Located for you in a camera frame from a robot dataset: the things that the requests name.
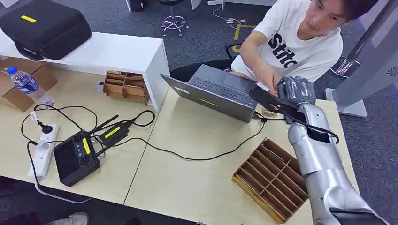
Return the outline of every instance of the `laptop touchpad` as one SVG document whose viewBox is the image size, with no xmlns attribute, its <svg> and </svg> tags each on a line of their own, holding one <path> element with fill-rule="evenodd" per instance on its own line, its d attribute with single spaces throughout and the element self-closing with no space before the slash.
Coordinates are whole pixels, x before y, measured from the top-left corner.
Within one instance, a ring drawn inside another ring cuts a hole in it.
<svg viewBox="0 0 398 225">
<path fill-rule="evenodd" d="M 222 83 L 227 87 L 241 91 L 243 93 L 248 92 L 248 88 L 251 84 L 249 80 L 236 75 L 228 75 Z"/>
</svg>

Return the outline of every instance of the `desk surface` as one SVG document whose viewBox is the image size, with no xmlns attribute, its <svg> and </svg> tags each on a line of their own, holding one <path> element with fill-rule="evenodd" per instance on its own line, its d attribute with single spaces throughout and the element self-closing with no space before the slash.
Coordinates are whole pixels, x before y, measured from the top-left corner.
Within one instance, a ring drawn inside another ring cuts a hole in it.
<svg viewBox="0 0 398 225">
<path fill-rule="evenodd" d="M 1 29 L 0 43 L 0 55 L 25 59 Z M 147 70 L 162 43 L 160 38 L 93 32 L 86 43 L 61 60 L 41 61 L 141 74 Z"/>
<path fill-rule="evenodd" d="M 338 149 L 344 168 L 358 190 L 336 105 L 329 101 L 317 101 L 317 105 L 340 137 Z M 263 131 L 238 151 L 207 162 L 185 161 L 148 146 L 124 204 L 210 225 L 275 224 L 231 177 L 264 138 L 294 155 L 288 127 L 284 121 L 269 120 Z M 208 158 L 234 149 L 259 129 L 257 120 L 241 122 L 169 90 L 150 143 L 186 157 Z M 311 223 L 307 201 L 287 224 Z"/>
<path fill-rule="evenodd" d="M 85 106 L 98 115 L 99 124 L 116 114 L 120 115 L 118 120 L 125 120 L 137 116 L 143 110 L 152 109 L 140 103 L 111 99 L 104 93 L 95 91 L 94 84 L 103 81 L 104 76 L 65 70 L 51 70 L 51 72 L 58 80 L 58 84 L 50 90 L 50 94 L 55 99 L 55 106 L 59 108 L 69 105 Z M 32 108 L 27 112 L 18 112 L 0 105 L 0 122 L 3 128 L 7 128 L 3 129 L 0 136 L 0 151 L 2 152 L 2 157 L 0 157 L 1 176 L 33 182 L 33 178 L 27 176 L 31 165 L 26 152 L 27 140 L 22 137 L 20 131 L 23 118 L 31 110 Z M 94 115 L 85 109 L 70 108 L 63 111 L 83 129 L 91 130 L 95 125 Z M 57 140 L 65 140 L 78 131 L 75 125 L 55 111 L 40 111 L 37 112 L 37 116 L 46 124 L 56 122 L 60 125 Z M 150 119 L 151 115 L 145 113 L 138 122 L 144 124 L 149 122 Z M 147 140 L 152 129 L 153 125 L 143 128 L 132 126 L 130 128 L 130 135 Z M 27 119 L 24 132 L 28 137 L 37 140 L 40 131 L 41 129 L 36 123 Z M 56 163 L 53 158 L 48 175 L 41 181 L 41 184 L 122 204 L 130 188 L 145 146 L 145 143 L 138 141 L 109 149 L 107 156 L 101 159 L 100 169 L 73 187 L 67 187 L 60 183 Z M 31 152 L 34 154 L 34 146 L 31 146 Z"/>
</svg>

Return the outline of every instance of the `bottle cap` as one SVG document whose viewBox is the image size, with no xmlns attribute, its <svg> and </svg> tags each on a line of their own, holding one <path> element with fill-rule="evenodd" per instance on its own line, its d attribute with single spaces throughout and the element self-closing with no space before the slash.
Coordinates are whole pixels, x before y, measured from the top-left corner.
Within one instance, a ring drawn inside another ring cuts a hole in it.
<svg viewBox="0 0 398 225">
<path fill-rule="evenodd" d="M 18 69 L 15 67 L 8 67 L 6 72 L 10 75 L 15 74 L 16 72 L 18 72 Z"/>
</svg>

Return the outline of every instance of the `yellow tag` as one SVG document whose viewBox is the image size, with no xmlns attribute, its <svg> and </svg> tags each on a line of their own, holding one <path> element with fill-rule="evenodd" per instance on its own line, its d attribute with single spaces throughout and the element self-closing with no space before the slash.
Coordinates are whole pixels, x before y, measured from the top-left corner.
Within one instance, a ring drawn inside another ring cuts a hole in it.
<svg viewBox="0 0 398 225">
<path fill-rule="evenodd" d="M 34 22 L 37 21 L 37 20 L 32 19 L 32 18 L 30 18 L 30 17 L 28 17 L 28 16 L 25 16 L 25 15 L 21 16 L 21 18 L 24 19 L 24 20 L 27 20 L 27 21 L 29 21 L 29 22 L 32 22 L 32 23 L 34 23 Z"/>
<path fill-rule="evenodd" d="M 116 127 L 114 130 L 109 132 L 107 135 L 105 135 L 105 138 L 109 138 L 112 134 L 114 134 L 116 131 L 120 130 L 120 127 Z"/>
<path fill-rule="evenodd" d="M 206 101 L 206 100 L 203 100 L 203 99 L 200 99 L 200 100 L 201 100 L 201 101 L 204 101 L 204 102 L 206 102 L 206 103 L 212 104 L 212 105 L 214 105 L 214 106 L 217 106 L 216 104 L 211 103 L 211 102 L 208 102 L 208 101 Z"/>
<path fill-rule="evenodd" d="M 84 145 L 84 149 L 86 149 L 86 153 L 89 154 L 90 153 L 90 149 L 88 148 L 88 144 L 87 144 L 86 138 L 83 138 L 83 145 Z"/>
</svg>

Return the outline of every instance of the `plastic bottle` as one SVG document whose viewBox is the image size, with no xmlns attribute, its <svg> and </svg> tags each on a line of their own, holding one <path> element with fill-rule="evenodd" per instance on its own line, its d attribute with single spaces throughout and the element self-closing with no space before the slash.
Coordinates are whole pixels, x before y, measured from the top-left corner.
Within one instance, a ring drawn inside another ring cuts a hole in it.
<svg viewBox="0 0 398 225">
<path fill-rule="evenodd" d="M 11 81 L 23 93 L 28 95 L 37 104 L 54 105 L 54 99 L 48 94 L 46 90 L 40 87 L 39 83 L 32 76 L 19 71 L 15 67 L 9 67 L 6 72 L 11 76 Z"/>
</svg>

